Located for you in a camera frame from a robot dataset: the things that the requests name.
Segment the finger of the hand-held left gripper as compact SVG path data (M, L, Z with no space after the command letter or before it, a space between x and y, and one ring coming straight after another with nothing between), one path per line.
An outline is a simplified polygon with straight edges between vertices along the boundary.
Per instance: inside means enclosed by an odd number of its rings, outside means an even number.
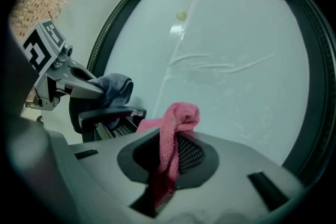
M83 66L66 65L65 74L65 90L72 98L98 99L103 96L104 91L89 82L95 76Z

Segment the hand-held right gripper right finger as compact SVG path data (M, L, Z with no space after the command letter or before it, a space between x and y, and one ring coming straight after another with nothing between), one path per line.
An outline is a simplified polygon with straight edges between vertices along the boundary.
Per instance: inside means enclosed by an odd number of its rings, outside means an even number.
M211 145L219 155L214 175L199 188L178 190L167 205L168 218L259 218L268 213L248 175L264 172L288 197L303 190L302 183L285 168L244 144L207 134L195 137Z

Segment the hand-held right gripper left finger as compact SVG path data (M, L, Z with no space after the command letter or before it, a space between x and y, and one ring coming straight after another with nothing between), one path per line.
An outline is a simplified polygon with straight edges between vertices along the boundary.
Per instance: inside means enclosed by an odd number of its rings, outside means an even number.
M159 128L72 145L79 163L118 205L154 218L152 180L159 166Z

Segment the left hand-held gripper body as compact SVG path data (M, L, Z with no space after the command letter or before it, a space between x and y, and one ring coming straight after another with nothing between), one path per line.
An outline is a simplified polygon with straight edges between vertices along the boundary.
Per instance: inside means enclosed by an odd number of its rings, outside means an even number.
M80 64L71 59L73 47L69 45L52 19L40 20L23 42L24 54L37 72L32 91L35 96L26 101L32 109L52 111L60 98L71 94L66 82L70 80L72 68Z

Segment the blue cleaning cloth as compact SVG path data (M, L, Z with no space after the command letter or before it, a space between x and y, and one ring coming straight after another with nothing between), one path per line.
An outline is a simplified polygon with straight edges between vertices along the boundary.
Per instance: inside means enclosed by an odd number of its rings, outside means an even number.
M73 129L79 134L85 134L87 132L80 128L79 113L125 106L130 101L133 91L133 81L131 78L119 73L111 73L96 79L91 79L88 83L102 89L104 94L97 99L70 99L70 120Z

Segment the pink cleaning cloth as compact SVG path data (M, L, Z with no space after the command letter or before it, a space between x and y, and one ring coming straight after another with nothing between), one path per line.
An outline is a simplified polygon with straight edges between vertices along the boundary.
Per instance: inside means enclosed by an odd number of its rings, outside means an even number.
M175 182L180 176L177 133L192 131L199 123L199 108L196 104L177 102L170 105L162 118L142 120L137 132L153 127L160 128L160 164L150 180L149 188L154 208L175 193Z

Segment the dry plant stalks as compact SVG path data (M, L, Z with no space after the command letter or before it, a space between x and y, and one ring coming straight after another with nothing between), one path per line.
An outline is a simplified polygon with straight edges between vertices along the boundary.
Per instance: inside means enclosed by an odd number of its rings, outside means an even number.
M61 13L61 8L58 4L56 4L55 7L51 8L49 11L48 11L48 15L51 19L52 22L54 22L58 16L60 15Z

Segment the black window frame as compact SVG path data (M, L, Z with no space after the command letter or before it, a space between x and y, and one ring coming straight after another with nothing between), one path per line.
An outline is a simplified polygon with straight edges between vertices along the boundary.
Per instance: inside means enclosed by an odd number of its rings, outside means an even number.
M284 167L305 185L323 173L336 147L336 35L319 0L285 0L296 17L309 62L309 94L299 136ZM120 0L96 39L87 68L102 75L108 54L140 0Z

